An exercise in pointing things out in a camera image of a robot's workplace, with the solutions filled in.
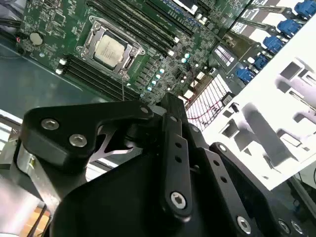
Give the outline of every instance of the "screw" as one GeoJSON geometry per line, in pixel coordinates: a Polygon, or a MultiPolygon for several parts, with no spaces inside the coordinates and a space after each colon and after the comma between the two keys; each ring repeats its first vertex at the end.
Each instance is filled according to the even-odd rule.
{"type": "Polygon", "coordinates": [[[187,205],[184,196],[178,192],[173,192],[170,199],[178,209],[184,209],[187,205]]]}
{"type": "Polygon", "coordinates": [[[291,221],[291,223],[294,229],[302,235],[303,234],[302,228],[295,221],[291,221]]]}
{"type": "Polygon", "coordinates": [[[285,224],[284,221],[279,220],[279,221],[278,221],[278,224],[281,226],[281,228],[282,228],[287,234],[291,233],[289,227],[285,224]]]}
{"type": "Polygon", "coordinates": [[[59,128],[59,123],[52,118],[46,118],[40,124],[46,130],[56,130],[59,128]]]}
{"type": "Polygon", "coordinates": [[[226,148],[225,148],[222,144],[220,144],[218,147],[219,147],[219,149],[221,149],[221,150],[224,151],[224,152],[227,151],[226,148]]]}
{"type": "Polygon", "coordinates": [[[251,226],[245,218],[242,216],[237,217],[237,223],[242,231],[248,235],[251,234],[251,226]]]}
{"type": "Polygon", "coordinates": [[[99,30],[100,28],[101,28],[101,24],[97,22],[93,26],[93,29],[95,29],[96,31],[99,30]]]}
{"type": "Polygon", "coordinates": [[[132,51],[129,53],[130,56],[135,56],[137,53],[137,50],[135,48],[132,49],[132,51]]]}
{"type": "Polygon", "coordinates": [[[71,135],[69,138],[69,142],[74,147],[84,147],[85,145],[87,145],[87,139],[85,138],[85,136],[80,134],[71,135]]]}
{"type": "Polygon", "coordinates": [[[192,129],[193,129],[194,132],[198,132],[198,128],[195,127],[194,125],[192,125],[192,129]]]}
{"type": "Polygon", "coordinates": [[[175,121],[175,122],[178,121],[174,116],[171,116],[170,118],[171,118],[173,121],[175,121]]]}
{"type": "Polygon", "coordinates": [[[146,108],[144,108],[144,107],[141,107],[140,109],[141,109],[141,111],[143,111],[143,112],[146,113],[146,114],[149,113],[149,111],[148,111],[146,108]]]}
{"type": "Polygon", "coordinates": [[[29,166],[34,169],[34,166],[35,166],[35,157],[34,156],[31,156],[31,159],[29,161],[29,166]]]}
{"type": "Polygon", "coordinates": [[[89,49],[85,48],[82,52],[85,56],[89,54],[89,49]]]}

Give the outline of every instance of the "motherboard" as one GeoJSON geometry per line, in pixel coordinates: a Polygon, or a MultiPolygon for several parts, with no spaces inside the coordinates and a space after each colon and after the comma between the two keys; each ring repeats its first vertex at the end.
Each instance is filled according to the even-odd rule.
{"type": "Polygon", "coordinates": [[[28,0],[30,56],[109,101],[183,95],[249,0],[28,0]]]}

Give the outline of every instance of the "dimm slot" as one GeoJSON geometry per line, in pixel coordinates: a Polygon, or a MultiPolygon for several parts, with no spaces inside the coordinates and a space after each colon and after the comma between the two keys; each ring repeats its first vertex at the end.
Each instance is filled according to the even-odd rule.
{"type": "Polygon", "coordinates": [[[123,27],[128,32],[135,35],[136,37],[140,38],[142,41],[146,42],[151,47],[155,48],[161,54],[163,54],[163,55],[167,54],[168,50],[166,48],[160,46],[157,42],[149,39],[145,34],[140,32],[139,30],[136,30],[131,25],[129,25],[127,22],[120,19],[120,17],[117,14],[115,14],[113,11],[108,11],[105,7],[103,7],[101,4],[99,4],[97,2],[89,1],[87,4],[88,4],[88,6],[92,6],[95,9],[97,9],[99,12],[101,12],[102,14],[108,16],[113,22],[118,23],[121,27],[123,27]]]}
{"type": "MultiPolygon", "coordinates": [[[[85,62],[72,58],[67,65],[65,73],[93,87],[115,101],[122,100],[121,83],[94,69],[85,62]]],[[[136,100],[139,95],[125,86],[124,97],[126,100],[136,100]]]]}
{"type": "Polygon", "coordinates": [[[175,35],[168,31],[168,33],[165,32],[165,30],[161,29],[157,24],[153,23],[149,20],[148,17],[146,17],[141,12],[137,11],[136,9],[131,8],[127,4],[123,3],[120,0],[110,0],[113,4],[115,4],[117,7],[119,7],[122,11],[124,11],[127,15],[129,15],[131,18],[136,19],[138,21],[138,24],[141,24],[142,26],[146,26],[148,30],[151,32],[158,32],[160,33],[160,37],[162,37],[168,44],[171,46],[174,46],[174,37],[175,35]]]}
{"type": "Polygon", "coordinates": [[[171,42],[172,44],[170,45],[169,42],[166,42],[163,38],[161,38],[159,35],[157,35],[154,31],[152,31],[151,29],[146,28],[140,22],[135,20],[133,18],[133,16],[130,16],[130,18],[128,18],[128,16],[124,15],[124,14],[126,14],[125,12],[120,11],[119,8],[113,7],[107,1],[103,1],[102,3],[104,3],[104,6],[107,5],[107,8],[110,9],[111,11],[114,11],[114,12],[116,11],[116,14],[121,16],[121,18],[123,18],[126,22],[128,22],[131,25],[133,25],[135,28],[137,28],[138,30],[140,30],[141,32],[143,32],[144,34],[146,34],[148,37],[152,38],[156,42],[159,42],[163,47],[171,48],[174,45],[173,41],[171,42]]]}
{"type": "Polygon", "coordinates": [[[145,3],[151,7],[152,9],[154,9],[155,11],[157,11],[160,15],[162,15],[164,18],[166,18],[167,20],[169,20],[170,22],[172,22],[173,24],[175,24],[177,27],[179,27],[184,33],[188,34],[189,36],[193,36],[193,32],[188,29],[187,27],[185,27],[184,25],[182,25],[179,21],[177,21],[175,18],[171,17],[170,15],[168,15],[167,12],[165,12],[164,10],[162,10],[159,6],[155,5],[151,0],[146,0],[145,3]]]}

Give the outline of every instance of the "red wire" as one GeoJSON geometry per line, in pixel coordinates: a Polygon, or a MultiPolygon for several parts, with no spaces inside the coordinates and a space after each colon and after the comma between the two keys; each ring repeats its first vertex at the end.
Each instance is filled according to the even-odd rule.
{"type": "Polygon", "coordinates": [[[204,116],[205,114],[207,114],[211,109],[214,108],[215,105],[217,105],[220,101],[217,101],[214,105],[212,105],[204,114],[200,115],[199,117],[196,117],[196,118],[188,118],[188,119],[199,119],[201,118],[202,116],[204,116]]]}

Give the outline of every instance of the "chip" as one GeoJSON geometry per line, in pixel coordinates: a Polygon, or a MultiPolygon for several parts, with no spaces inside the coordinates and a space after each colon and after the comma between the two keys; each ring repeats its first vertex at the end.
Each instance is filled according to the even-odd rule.
{"type": "Polygon", "coordinates": [[[94,57],[111,68],[114,68],[123,60],[124,52],[124,45],[110,36],[104,35],[101,40],[97,42],[94,57]]]}

